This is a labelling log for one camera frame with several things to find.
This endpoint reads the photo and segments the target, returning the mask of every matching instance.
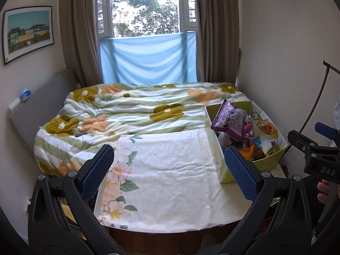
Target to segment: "tree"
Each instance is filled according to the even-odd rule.
[[[167,0],[161,5],[157,0],[111,0],[113,25],[121,37],[178,33],[177,5]],[[133,20],[126,20],[128,11],[122,12],[119,4],[125,2],[137,10]]]

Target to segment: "cardboard box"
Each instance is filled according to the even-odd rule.
[[[267,114],[264,113],[262,109],[260,109],[252,101],[242,101],[242,102],[232,102],[232,103],[235,104],[236,107],[247,111],[247,113],[251,115],[253,119],[256,119],[260,116],[262,119],[270,120]],[[208,136],[209,145],[210,145],[211,152],[214,158],[219,181],[220,183],[227,183],[230,181],[234,181],[234,178],[232,174],[230,173],[227,165],[224,162],[224,154],[217,140],[216,133],[210,128],[217,114],[217,111],[219,110],[220,107],[221,107],[221,104],[208,105],[205,107],[205,132],[207,133],[207,136]],[[268,156],[267,158],[253,161],[253,163],[260,171],[264,171],[264,170],[270,171],[270,169],[274,168],[277,165],[279,159],[285,152],[286,148],[287,148],[287,142],[282,136],[282,134],[280,133],[280,131],[278,131],[278,142],[277,142],[277,149],[275,153]]]

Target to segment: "framed picture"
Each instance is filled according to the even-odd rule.
[[[54,44],[52,7],[25,7],[5,11],[2,43],[4,64]]]

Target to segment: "brown floor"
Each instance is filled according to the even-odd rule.
[[[214,234],[217,243],[222,243],[237,224],[238,222],[233,222],[224,227],[213,227],[200,231],[152,235],[111,228],[110,235],[125,252],[130,254],[191,255],[197,254],[206,233]]]

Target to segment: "white floral tablecloth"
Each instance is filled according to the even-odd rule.
[[[121,136],[95,215],[106,226],[173,233],[241,219],[249,206],[236,182],[220,184],[204,129]],[[272,170],[281,176],[279,166]]]

